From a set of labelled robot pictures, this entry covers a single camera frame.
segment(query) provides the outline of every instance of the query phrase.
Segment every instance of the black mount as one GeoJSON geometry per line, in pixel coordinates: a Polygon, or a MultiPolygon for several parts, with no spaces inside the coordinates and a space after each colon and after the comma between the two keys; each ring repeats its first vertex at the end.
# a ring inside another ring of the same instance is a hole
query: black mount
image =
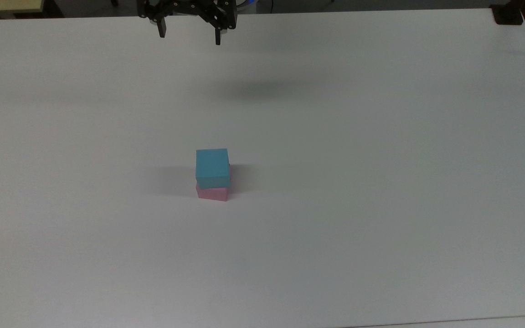
{"type": "Polygon", "coordinates": [[[521,8],[525,0],[511,0],[505,5],[489,6],[494,13],[494,20],[498,25],[521,25],[524,19],[521,16],[521,8]]]}
{"type": "Polygon", "coordinates": [[[137,13],[141,18],[148,18],[157,23],[160,37],[165,37],[167,30],[165,17],[173,13],[200,16],[215,29],[216,44],[220,45],[221,31],[236,28],[236,0],[159,0],[151,5],[149,0],[137,0],[137,13]]]}

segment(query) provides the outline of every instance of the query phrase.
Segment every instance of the blue block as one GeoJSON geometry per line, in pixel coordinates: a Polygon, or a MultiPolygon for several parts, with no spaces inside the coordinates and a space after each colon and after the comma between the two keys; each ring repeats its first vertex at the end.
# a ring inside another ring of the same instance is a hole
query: blue block
{"type": "Polygon", "coordinates": [[[200,189],[230,187],[230,162],[226,148],[196,151],[196,181],[200,189]]]}

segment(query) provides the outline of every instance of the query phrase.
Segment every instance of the cube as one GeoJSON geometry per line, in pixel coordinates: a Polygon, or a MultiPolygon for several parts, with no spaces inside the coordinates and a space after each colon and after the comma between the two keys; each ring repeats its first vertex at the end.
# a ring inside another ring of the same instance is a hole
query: cube
{"type": "Polygon", "coordinates": [[[226,148],[196,151],[196,181],[200,189],[230,187],[230,162],[226,148]]]}
{"type": "Polygon", "coordinates": [[[198,197],[201,199],[211,199],[220,201],[228,200],[228,187],[200,189],[198,184],[196,184],[196,191],[198,191],[198,197]]]}

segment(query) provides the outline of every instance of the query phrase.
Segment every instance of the white table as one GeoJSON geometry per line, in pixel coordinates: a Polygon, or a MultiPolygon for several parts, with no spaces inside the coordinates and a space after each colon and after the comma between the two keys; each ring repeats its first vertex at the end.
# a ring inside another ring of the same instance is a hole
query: white table
{"type": "Polygon", "coordinates": [[[525,315],[525,27],[0,21],[0,327],[525,315]],[[232,199],[195,195],[228,148],[232,199]]]}
{"type": "Polygon", "coordinates": [[[429,322],[379,326],[380,328],[525,328],[525,317],[429,322]]]}

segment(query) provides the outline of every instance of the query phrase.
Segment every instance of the floor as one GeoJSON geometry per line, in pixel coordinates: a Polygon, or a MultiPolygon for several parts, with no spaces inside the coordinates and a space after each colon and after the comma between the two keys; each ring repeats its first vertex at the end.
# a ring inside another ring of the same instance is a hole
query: floor
{"type": "MultiPolygon", "coordinates": [[[[340,12],[368,10],[487,8],[507,0],[259,0],[251,13],[340,12]]],[[[135,0],[56,0],[66,17],[137,16],[135,0]]]]}

